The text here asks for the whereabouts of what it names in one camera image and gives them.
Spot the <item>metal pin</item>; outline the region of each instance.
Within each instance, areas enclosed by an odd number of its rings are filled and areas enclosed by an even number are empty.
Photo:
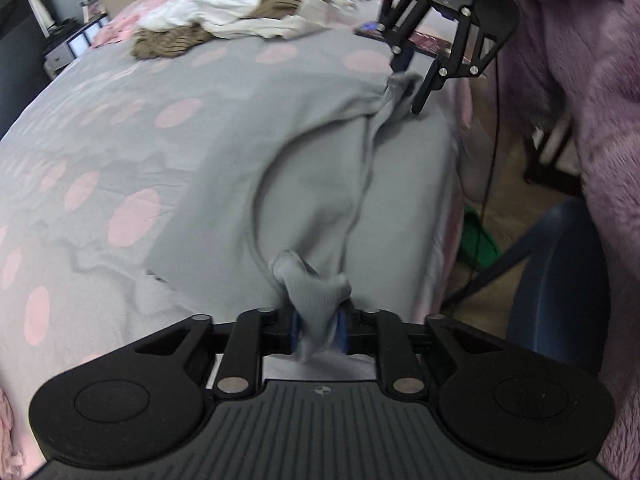
[[[424,383],[414,377],[403,377],[394,382],[393,388],[401,394],[419,394],[424,390]]]
[[[218,381],[218,389],[226,394],[241,394],[249,387],[244,377],[225,377]]]

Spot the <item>brown floor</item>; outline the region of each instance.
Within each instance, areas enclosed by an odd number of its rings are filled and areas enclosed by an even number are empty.
[[[527,184],[522,175],[524,150],[514,150],[494,195],[489,200],[485,228],[495,237],[501,250],[524,234],[555,204],[567,196],[536,184]],[[455,309],[455,317],[491,334],[503,337],[507,328],[513,295],[526,263],[520,264]],[[464,286],[469,268],[456,264],[449,279],[448,293]]]

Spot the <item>green shoe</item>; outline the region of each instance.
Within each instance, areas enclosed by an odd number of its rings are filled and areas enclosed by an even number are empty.
[[[477,261],[475,261],[476,248],[478,248]],[[476,210],[465,205],[465,224],[462,229],[462,238],[460,238],[458,261],[473,270],[484,270],[493,265],[498,258],[500,258],[500,249],[494,238],[480,225],[480,217]]]

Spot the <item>purple plush robe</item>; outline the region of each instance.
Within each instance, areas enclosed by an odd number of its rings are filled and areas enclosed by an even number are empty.
[[[500,54],[503,114],[523,134],[568,107],[585,196],[606,248],[612,305],[601,379],[616,422],[600,461],[640,479],[640,0],[518,0]]]

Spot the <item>blue plastic chair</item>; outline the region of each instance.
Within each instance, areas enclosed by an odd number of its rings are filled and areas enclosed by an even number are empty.
[[[443,309],[527,257],[506,339],[597,374],[609,324],[609,280],[600,237],[583,200],[567,200],[548,211]]]

